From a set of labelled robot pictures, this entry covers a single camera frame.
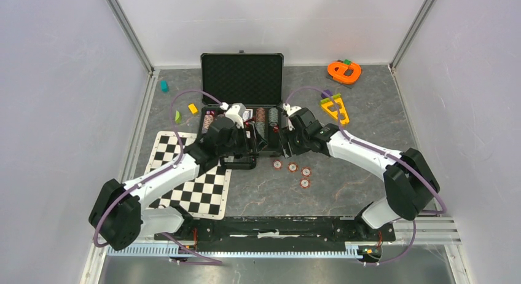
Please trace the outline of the brown poker chip roll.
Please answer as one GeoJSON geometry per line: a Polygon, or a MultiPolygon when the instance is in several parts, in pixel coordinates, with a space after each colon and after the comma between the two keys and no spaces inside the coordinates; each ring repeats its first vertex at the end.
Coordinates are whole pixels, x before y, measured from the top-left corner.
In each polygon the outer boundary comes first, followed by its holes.
{"type": "Polygon", "coordinates": [[[256,115],[255,120],[257,125],[265,125],[265,119],[266,119],[266,112],[264,108],[257,108],[256,109],[256,115]]]}

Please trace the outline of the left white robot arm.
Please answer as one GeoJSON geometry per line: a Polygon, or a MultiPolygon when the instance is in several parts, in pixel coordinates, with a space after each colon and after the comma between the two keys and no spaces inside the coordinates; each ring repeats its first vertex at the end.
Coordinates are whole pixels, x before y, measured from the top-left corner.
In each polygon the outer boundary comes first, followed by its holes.
{"type": "Polygon", "coordinates": [[[252,152],[244,104],[223,103],[220,108],[224,115],[213,120],[198,140],[183,147],[175,160],[138,178],[123,183],[110,179],[102,185],[88,217],[96,247],[122,250],[140,235],[166,232],[182,240],[192,234],[193,223],[179,207],[150,209],[149,205],[218,166],[221,159],[252,152]]]}

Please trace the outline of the red white poker chip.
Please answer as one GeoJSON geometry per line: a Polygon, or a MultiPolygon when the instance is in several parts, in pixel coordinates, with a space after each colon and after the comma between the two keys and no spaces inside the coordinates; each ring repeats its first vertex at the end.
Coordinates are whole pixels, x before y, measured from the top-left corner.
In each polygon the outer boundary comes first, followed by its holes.
{"type": "Polygon", "coordinates": [[[282,168],[282,163],[280,160],[274,160],[272,162],[273,168],[276,170],[280,170],[282,168]]]}
{"type": "Polygon", "coordinates": [[[311,176],[311,170],[308,167],[303,167],[300,172],[305,178],[309,178],[311,176]]]}
{"type": "Polygon", "coordinates": [[[299,166],[296,163],[294,163],[294,162],[290,162],[288,164],[288,171],[291,172],[291,173],[297,172],[298,168],[299,168],[299,166]]]}
{"type": "Polygon", "coordinates": [[[310,181],[306,178],[301,179],[299,184],[300,184],[300,187],[302,187],[304,189],[308,189],[310,187],[310,181]]]}

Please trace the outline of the black poker carrying case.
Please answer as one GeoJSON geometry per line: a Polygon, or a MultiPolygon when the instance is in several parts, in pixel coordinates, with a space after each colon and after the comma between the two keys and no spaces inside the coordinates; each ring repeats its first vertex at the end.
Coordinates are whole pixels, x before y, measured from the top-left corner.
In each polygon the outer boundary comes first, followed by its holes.
{"type": "Polygon", "coordinates": [[[279,110],[278,128],[282,121],[282,86],[284,56],[282,53],[203,53],[200,56],[202,71],[203,108],[241,103],[246,107],[245,124],[251,126],[254,137],[254,156],[236,159],[219,158],[226,169],[250,170],[260,157],[282,155],[279,132],[274,133],[268,124],[270,108],[279,110]],[[265,138],[256,130],[256,109],[264,108],[265,138]]]}

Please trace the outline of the pink brown chip roll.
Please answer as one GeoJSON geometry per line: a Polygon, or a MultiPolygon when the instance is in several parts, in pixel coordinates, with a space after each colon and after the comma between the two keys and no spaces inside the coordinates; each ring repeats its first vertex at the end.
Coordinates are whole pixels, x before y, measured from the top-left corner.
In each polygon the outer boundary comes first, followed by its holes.
{"type": "Polygon", "coordinates": [[[214,116],[213,115],[207,114],[207,115],[204,116],[203,124],[202,124],[202,132],[203,133],[205,133],[209,129],[209,127],[210,127],[210,125],[211,125],[211,123],[213,121],[214,121],[214,116]]]}

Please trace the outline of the grey green chip roll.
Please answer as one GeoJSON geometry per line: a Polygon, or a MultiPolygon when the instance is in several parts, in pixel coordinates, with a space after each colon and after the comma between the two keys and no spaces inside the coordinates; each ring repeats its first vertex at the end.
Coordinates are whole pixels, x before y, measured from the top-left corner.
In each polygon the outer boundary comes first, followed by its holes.
{"type": "Polygon", "coordinates": [[[277,108],[270,108],[268,111],[268,124],[271,127],[277,127],[279,123],[279,110],[277,108]]]}

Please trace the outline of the green blue chip roll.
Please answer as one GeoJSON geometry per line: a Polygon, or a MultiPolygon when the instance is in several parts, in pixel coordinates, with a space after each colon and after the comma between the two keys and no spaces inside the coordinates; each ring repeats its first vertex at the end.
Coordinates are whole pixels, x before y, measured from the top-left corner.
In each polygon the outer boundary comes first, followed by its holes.
{"type": "Polygon", "coordinates": [[[265,138],[265,124],[263,122],[256,123],[256,130],[260,137],[265,138]]]}

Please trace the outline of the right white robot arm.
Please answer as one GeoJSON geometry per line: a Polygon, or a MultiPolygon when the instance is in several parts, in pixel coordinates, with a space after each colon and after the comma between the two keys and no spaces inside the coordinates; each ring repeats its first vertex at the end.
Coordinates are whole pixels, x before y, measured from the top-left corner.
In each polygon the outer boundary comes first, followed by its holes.
{"type": "Polygon", "coordinates": [[[322,125],[307,108],[283,105],[288,126],[280,132],[285,156],[316,152],[350,162],[380,178],[384,198],[356,216],[355,232],[370,240],[380,228],[397,219],[414,220],[439,198],[439,184],[421,152],[391,150],[362,140],[337,124],[322,125]]]}

